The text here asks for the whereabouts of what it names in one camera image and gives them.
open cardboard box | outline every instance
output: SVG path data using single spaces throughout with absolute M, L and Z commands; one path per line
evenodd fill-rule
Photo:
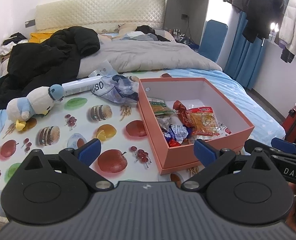
M 201 163 L 193 153 L 193 144 L 172 148 L 168 146 L 147 96 L 165 100 L 169 108 L 173 107 L 176 100 L 181 101 L 187 109 L 211 106 L 218 121 L 231 131 L 228 136 L 207 141 L 216 149 L 240 151 L 254 129 L 244 114 L 205 78 L 140 79 L 138 108 L 161 175 Z

fruit print mat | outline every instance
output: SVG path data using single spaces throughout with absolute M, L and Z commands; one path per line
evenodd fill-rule
M 165 72 L 165 70 L 132 72 L 125 73 L 125 75 L 152 78 L 160 77 Z M 115 185 L 120 180 L 172 180 L 179 185 L 192 173 L 197 172 L 198 169 L 201 170 L 200 166 L 160 176 L 148 138 L 143 136 L 145 132 L 136 129 L 137 125 L 134 125 L 139 124 L 140 127 L 140 122 L 141 117 L 136 104 L 131 106 L 130 114 L 129 107 L 97 97 L 91 91 L 65 97 L 62 102 L 51 109 L 48 115 L 34 116 L 30 119 L 27 130 L 24 132 L 8 129 L 11 121 L 7 120 L 0 134 L 0 194 L 31 149 L 39 148 L 44 154 L 56 154 L 67 147 L 77 149 L 97 136 L 101 140 L 106 137 L 106 141 L 101 143 L 101 155 L 90 165 L 90 168 Z M 147 163 L 137 161 L 137 156 L 131 150 L 132 146 L 147 152 L 151 163 L 150 161 Z M 1 204 L 0 216 L 5 216 Z

white puffer jacket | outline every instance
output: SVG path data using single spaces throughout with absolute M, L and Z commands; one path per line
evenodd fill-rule
M 288 44 L 286 48 L 296 55 L 296 0 L 289 0 L 279 38 L 285 41 Z

white duck plush toy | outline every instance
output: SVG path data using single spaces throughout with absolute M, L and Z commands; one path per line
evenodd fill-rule
M 31 91 L 25 98 L 12 99 L 6 108 L 8 119 L 16 124 L 16 129 L 21 131 L 26 126 L 26 121 L 35 114 L 48 114 L 55 101 L 61 100 L 64 89 L 61 85 L 39 87 Z

headboard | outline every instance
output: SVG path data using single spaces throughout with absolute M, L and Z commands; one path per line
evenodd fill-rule
M 62 0 L 36 7 L 36 29 L 49 32 L 78 25 L 117 33 L 124 23 L 162 28 L 165 9 L 165 0 Z

